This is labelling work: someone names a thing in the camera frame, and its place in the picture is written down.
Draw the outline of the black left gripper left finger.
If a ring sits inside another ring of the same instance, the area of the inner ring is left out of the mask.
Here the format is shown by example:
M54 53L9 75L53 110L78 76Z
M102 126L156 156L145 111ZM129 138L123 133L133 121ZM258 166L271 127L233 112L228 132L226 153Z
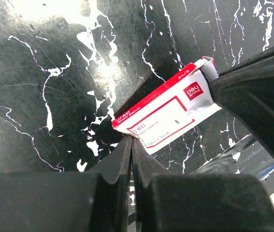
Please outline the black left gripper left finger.
M125 232L132 138L85 172L0 174L0 232Z

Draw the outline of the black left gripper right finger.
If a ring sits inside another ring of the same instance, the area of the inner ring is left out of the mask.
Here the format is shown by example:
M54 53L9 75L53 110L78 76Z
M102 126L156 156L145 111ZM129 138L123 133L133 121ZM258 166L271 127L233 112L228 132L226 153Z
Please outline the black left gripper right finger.
M274 206L247 174L181 175L132 139L138 232L274 232Z

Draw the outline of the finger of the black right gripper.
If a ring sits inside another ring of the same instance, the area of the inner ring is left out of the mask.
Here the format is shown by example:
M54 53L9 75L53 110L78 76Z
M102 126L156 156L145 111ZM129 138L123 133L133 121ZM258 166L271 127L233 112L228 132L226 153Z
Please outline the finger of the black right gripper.
M220 73L209 88L274 158L274 47Z

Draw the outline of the red white staple box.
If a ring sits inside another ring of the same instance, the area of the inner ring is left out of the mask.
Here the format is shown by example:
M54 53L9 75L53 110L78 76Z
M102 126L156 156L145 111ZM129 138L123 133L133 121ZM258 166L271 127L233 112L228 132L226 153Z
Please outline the red white staple box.
M151 155L221 110L209 88L217 78L214 59L203 56L112 120L112 127L139 139Z

